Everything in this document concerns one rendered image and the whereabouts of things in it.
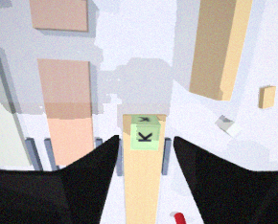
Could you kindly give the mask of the peach flat strip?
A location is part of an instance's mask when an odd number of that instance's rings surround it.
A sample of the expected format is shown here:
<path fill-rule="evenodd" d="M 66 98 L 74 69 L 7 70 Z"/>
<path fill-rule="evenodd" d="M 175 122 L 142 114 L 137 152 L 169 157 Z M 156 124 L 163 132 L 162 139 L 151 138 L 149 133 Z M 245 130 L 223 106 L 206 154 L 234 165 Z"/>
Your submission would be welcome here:
<path fill-rule="evenodd" d="M 44 102 L 57 165 L 74 163 L 95 149 L 91 102 Z"/>

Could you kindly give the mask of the red cylinder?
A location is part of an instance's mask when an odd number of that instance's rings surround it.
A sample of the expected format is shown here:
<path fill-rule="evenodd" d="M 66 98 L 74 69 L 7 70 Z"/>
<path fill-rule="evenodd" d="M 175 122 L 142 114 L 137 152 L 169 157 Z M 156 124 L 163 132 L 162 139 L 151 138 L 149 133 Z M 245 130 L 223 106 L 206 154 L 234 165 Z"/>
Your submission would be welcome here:
<path fill-rule="evenodd" d="M 176 213 L 174 216 L 174 220 L 176 224 L 187 224 L 183 213 Z"/>

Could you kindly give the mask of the tan flat bar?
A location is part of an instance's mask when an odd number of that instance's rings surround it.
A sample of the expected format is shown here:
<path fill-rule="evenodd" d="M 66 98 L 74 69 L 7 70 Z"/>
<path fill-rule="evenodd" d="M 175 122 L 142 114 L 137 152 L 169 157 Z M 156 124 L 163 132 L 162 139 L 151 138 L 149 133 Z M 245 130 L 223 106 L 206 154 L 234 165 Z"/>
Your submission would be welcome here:
<path fill-rule="evenodd" d="M 259 107 L 268 108 L 274 106 L 276 86 L 262 87 L 260 89 Z"/>

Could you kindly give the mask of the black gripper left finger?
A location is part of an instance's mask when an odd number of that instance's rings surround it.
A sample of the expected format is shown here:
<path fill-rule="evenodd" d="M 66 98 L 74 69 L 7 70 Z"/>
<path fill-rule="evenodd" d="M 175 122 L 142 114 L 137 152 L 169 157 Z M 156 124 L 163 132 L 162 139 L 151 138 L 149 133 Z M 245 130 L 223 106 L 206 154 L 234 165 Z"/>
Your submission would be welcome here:
<path fill-rule="evenodd" d="M 59 170 L 0 169 L 0 209 L 59 213 L 62 224 L 100 224 L 119 135 Z"/>

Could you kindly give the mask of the pale orange strip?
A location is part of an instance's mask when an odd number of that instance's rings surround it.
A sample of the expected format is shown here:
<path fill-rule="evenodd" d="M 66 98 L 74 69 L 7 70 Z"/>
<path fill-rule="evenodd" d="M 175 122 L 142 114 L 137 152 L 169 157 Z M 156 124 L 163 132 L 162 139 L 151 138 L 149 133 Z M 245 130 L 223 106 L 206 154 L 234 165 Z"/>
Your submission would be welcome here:
<path fill-rule="evenodd" d="M 130 150 L 131 115 L 153 115 L 161 124 L 158 150 Z M 127 224 L 155 224 L 166 114 L 123 114 Z"/>

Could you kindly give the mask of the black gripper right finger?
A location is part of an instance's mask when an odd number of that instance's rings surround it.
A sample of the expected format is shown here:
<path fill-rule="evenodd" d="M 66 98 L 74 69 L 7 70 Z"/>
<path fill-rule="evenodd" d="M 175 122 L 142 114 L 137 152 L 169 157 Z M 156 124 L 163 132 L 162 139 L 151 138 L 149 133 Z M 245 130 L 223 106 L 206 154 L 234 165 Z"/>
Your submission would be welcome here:
<path fill-rule="evenodd" d="M 278 195 L 278 170 L 249 170 L 174 136 L 177 162 L 203 224 L 256 224 Z"/>

